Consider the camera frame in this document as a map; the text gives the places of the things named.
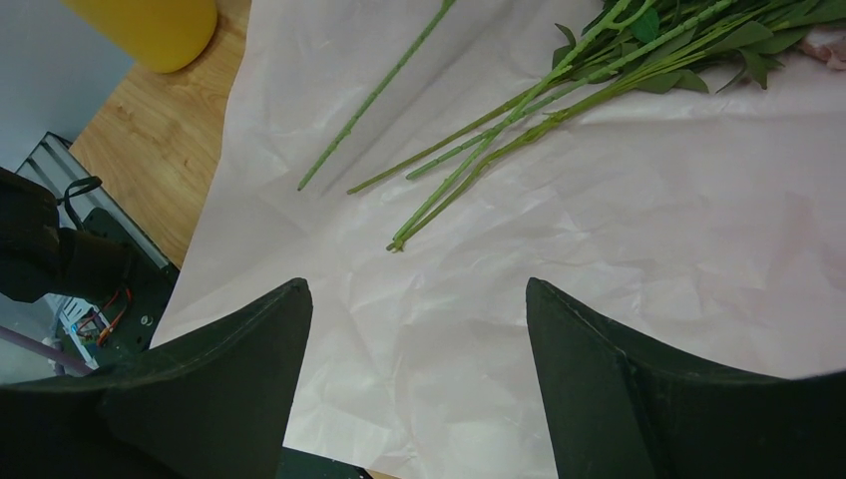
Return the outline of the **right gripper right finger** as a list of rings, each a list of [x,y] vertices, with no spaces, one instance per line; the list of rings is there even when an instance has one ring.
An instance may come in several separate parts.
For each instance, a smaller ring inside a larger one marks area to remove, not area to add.
[[[551,283],[526,287],[561,478],[841,478],[845,375],[784,379],[687,353]]]

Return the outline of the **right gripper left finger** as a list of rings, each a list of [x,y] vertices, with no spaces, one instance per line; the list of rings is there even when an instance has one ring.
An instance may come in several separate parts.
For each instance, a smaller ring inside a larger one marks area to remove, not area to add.
[[[272,478],[313,312],[292,279],[82,376],[1,389],[5,478]]]

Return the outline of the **purple pink wrapping paper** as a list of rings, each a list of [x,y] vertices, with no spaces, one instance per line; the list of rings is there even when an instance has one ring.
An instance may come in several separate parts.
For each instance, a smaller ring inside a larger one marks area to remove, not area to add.
[[[453,170],[350,189],[546,75],[597,1],[460,1],[309,185],[298,182],[439,9],[256,1],[220,160],[162,345],[304,278],[287,447],[402,478],[552,478],[526,326],[544,279],[701,357],[845,366],[845,76],[790,55],[766,89],[630,92],[507,156],[411,239]]]

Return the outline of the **pink flower bunch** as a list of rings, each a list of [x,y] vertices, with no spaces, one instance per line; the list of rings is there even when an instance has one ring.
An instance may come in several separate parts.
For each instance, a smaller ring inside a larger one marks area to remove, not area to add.
[[[500,159],[611,99],[635,90],[706,92],[701,72],[734,62],[736,81],[766,88],[793,49],[840,68],[844,43],[816,44],[812,36],[844,29],[841,1],[607,1],[580,35],[564,30],[566,44],[532,87],[365,181],[371,187],[398,173],[412,181],[462,157],[387,248],[402,251]]]

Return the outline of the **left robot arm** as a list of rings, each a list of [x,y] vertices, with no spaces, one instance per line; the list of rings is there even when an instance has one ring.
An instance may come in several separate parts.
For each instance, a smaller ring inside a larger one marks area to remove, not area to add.
[[[1,293],[33,303],[60,294],[94,302],[129,285],[134,253],[88,232],[72,198],[102,185],[76,180],[57,197],[47,188],[1,171]]]

